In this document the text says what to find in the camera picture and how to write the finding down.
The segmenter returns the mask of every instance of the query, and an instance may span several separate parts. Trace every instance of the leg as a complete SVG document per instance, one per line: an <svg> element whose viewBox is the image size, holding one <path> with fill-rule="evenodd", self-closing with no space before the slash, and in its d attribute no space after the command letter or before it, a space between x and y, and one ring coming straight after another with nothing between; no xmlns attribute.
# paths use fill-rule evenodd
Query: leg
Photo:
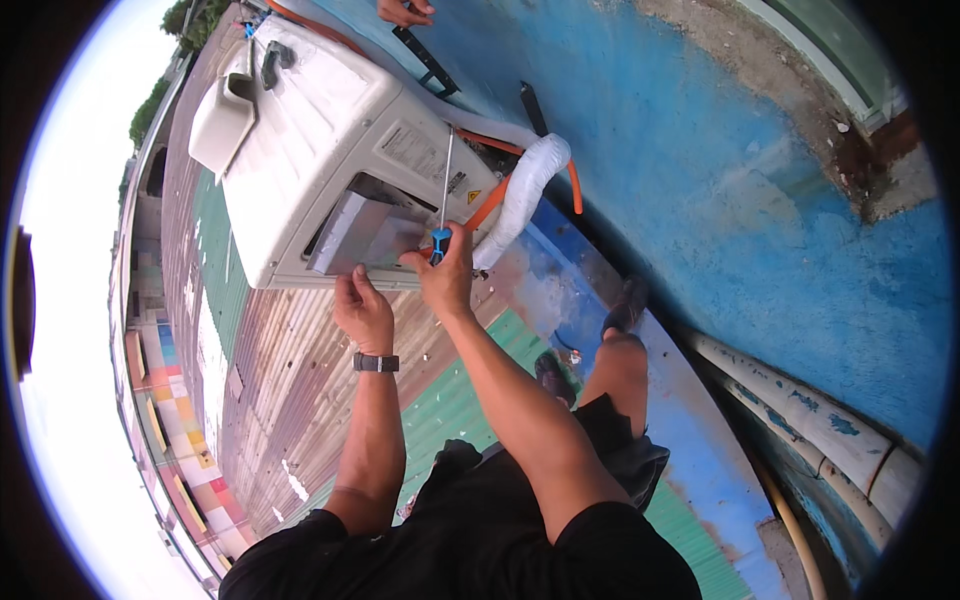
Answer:
<svg viewBox="0 0 960 600"><path fill-rule="evenodd" d="M647 422L647 350L633 333L609 327L603 335L580 405L608 395L616 412L630 418L631 433L639 438Z"/></svg>

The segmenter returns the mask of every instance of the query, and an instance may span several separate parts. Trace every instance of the blue painted wall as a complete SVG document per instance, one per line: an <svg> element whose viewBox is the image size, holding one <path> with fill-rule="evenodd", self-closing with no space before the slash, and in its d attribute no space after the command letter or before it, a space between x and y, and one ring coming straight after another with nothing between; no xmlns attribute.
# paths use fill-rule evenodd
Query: blue painted wall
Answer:
<svg viewBox="0 0 960 600"><path fill-rule="evenodd" d="M314 0L423 72L374 0ZM462 92L579 167L586 216L687 324L929 447L951 323L943 208L867 227L788 115L674 27L615 0L437 0L415 34Z"/></svg>

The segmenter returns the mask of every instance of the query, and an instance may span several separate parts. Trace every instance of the white air conditioner casing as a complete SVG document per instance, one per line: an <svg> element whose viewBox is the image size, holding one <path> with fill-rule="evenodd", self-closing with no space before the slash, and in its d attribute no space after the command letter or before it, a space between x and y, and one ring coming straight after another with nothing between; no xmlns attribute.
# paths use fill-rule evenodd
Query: white air conditioner casing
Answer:
<svg viewBox="0 0 960 600"><path fill-rule="evenodd" d="M276 62L278 83L265 91L260 69L273 40L295 59L289 69ZM245 52L238 50L238 64L227 72L243 69ZM252 55L256 122L222 177L244 272L254 288L330 287L335 277L309 270L304 251L348 185L365 173L439 207L448 125L377 65L279 16L257 29ZM450 179L447 219L459 223L499 184L459 137ZM408 204L425 219L425 244L440 213ZM498 215L499 207L474 233L474 245ZM381 289L419 286L406 268L372 270L370 277Z"/></svg>

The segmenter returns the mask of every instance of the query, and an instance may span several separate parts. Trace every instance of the sky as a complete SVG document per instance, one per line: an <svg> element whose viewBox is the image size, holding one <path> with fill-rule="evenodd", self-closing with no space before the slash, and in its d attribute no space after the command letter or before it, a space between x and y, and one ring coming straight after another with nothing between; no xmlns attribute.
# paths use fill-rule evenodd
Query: sky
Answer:
<svg viewBox="0 0 960 600"><path fill-rule="evenodd" d="M157 535L116 410L107 312L128 129L177 42L173 0L122 0L76 58L36 141L21 224L33 235L29 444L67 534L111 598L208 598Z"/></svg>

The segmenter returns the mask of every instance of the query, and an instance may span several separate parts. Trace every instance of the screwdriver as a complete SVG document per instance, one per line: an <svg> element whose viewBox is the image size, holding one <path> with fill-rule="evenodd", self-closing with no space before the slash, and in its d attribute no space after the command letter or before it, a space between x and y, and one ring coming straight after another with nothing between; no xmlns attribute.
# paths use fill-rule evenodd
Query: screwdriver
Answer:
<svg viewBox="0 0 960 600"><path fill-rule="evenodd" d="M440 226L435 228L433 231L430 231L430 236L433 237L433 253L430 254L430 265L436 267L440 264L441 260L444 260L447 249L450 247L450 237L453 235L453 231L450 228L445 228L444 223L446 223L446 195L449 191L447 187L450 185L450 162L453 158L453 136L456 134L453 126L450 125L450 139L446 144L446 167L444 169L444 200L440 204Z"/></svg>

